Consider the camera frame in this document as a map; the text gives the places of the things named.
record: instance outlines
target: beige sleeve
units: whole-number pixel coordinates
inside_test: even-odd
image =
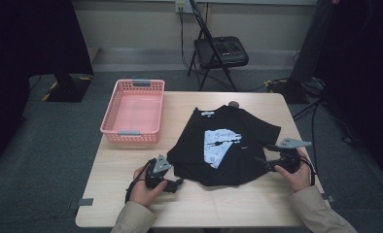
[[[291,202],[297,215],[313,232],[357,232],[347,220],[326,205],[316,186],[294,193]]]
[[[156,216],[135,202],[125,203],[117,218],[112,233],[145,233],[156,220]]]

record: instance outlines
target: basket handle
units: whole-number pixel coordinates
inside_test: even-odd
[[[119,130],[117,131],[118,135],[125,135],[125,136],[140,136],[140,131],[138,130]]]
[[[151,80],[133,80],[134,86],[151,86],[152,81]]]

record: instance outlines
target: black chair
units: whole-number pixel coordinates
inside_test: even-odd
[[[212,37],[206,23],[204,22],[201,12],[194,0],[190,0],[191,7],[200,25],[200,33],[198,39],[194,41],[194,53],[191,59],[188,76],[191,74],[192,66],[195,66],[195,57],[200,61],[200,68],[205,70],[203,80],[200,84],[199,91],[203,88],[206,78],[211,69],[222,68],[228,81],[234,91],[237,91],[233,80],[230,77],[230,67],[245,66],[249,62],[249,55],[244,50],[240,40],[233,36]]]

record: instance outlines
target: black t-shirt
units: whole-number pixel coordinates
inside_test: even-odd
[[[263,147],[274,145],[280,127],[243,109],[194,109],[177,144],[167,153],[175,176],[206,186],[240,185],[267,171]]]

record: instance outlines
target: light wood tabletop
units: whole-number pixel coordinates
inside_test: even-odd
[[[300,139],[282,95],[273,93],[177,92],[163,96],[159,142],[128,147],[112,144],[103,135],[83,198],[93,198],[91,206],[81,206],[76,216],[80,227],[112,227],[124,206],[126,189],[134,171],[148,160],[164,156],[179,139],[194,108],[216,110],[230,101],[255,117],[282,127],[276,143],[284,138]],[[279,154],[265,150],[267,159]],[[175,180],[173,169],[165,176]],[[316,185],[323,192],[319,179]],[[153,227],[287,227],[302,223],[292,211],[289,184],[278,173],[267,173],[240,186],[206,187],[185,180],[176,193],[162,192],[151,211]]]

